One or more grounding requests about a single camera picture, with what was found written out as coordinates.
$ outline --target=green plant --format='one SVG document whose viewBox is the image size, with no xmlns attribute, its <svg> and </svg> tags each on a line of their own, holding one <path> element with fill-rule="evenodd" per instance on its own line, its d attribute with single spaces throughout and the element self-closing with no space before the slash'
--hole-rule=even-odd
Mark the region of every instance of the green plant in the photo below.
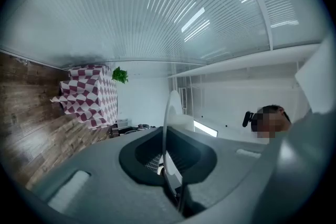
<svg viewBox="0 0 336 224">
<path fill-rule="evenodd" d="M 112 74 L 112 79 L 120 81 L 121 83 L 128 82 L 127 71 L 121 70 L 120 67 L 117 67 Z"/>
</svg>

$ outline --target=table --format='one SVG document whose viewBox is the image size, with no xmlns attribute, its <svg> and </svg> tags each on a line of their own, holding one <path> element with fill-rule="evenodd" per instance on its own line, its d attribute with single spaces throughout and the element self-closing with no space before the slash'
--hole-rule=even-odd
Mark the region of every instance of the table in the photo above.
<svg viewBox="0 0 336 224">
<path fill-rule="evenodd" d="M 59 102 L 66 114 L 74 114 L 88 128 L 104 128 L 117 121 L 117 89 L 107 66 L 86 65 L 71 68 L 70 80 L 61 81 L 61 96 L 51 99 Z"/>
</svg>

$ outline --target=wooden floor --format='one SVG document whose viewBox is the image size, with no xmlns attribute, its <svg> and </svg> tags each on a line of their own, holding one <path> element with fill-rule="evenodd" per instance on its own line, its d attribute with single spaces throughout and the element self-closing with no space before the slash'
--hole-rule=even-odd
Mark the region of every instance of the wooden floor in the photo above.
<svg viewBox="0 0 336 224">
<path fill-rule="evenodd" d="M 9 174 L 28 189 L 50 169 L 106 138 L 107 128 L 87 129 L 58 103 L 65 71 L 0 53 L 0 150 Z"/>
</svg>

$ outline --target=person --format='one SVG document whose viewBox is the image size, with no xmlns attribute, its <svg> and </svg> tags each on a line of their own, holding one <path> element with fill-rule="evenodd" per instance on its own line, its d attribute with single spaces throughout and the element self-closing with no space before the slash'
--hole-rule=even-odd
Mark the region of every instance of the person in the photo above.
<svg viewBox="0 0 336 224">
<path fill-rule="evenodd" d="M 275 137 L 276 132 L 287 131 L 291 127 L 289 116 L 285 110 L 274 104 L 262 107 L 255 114 L 247 111 L 243 127 L 246 127 L 248 122 L 251 123 L 252 132 L 262 138 Z"/>
</svg>

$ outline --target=pink and white checkered cloth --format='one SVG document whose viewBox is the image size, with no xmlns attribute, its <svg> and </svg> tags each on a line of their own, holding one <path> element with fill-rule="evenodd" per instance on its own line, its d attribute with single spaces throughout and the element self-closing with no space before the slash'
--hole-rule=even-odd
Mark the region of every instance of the pink and white checkered cloth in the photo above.
<svg viewBox="0 0 336 224">
<path fill-rule="evenodd" d="M 75 114 L 90 129 L 104 128 L 117 120 L 117 89 L 107 66 L 88 65 L 69 70 L 70 80 L 61 81 L 59 102 L 66 114 Z"/>
</svg>

